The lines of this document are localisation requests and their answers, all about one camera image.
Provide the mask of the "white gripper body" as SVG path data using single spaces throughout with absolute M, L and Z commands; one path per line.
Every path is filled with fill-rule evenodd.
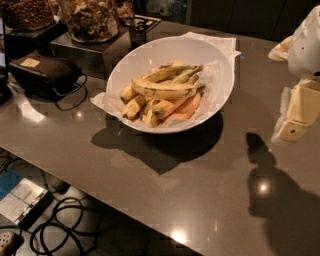
M 268 54 L 286 61 L 289 72 L 300 79 L 320 79 L 320 6 L 314 7 L 295 32 Z

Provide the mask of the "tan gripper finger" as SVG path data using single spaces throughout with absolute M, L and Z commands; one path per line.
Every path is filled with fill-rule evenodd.
M 277 136 L 296 142 L 320 116 L 320 83 L 302 79 L 293 88 L 285 87 L 281 95 Z

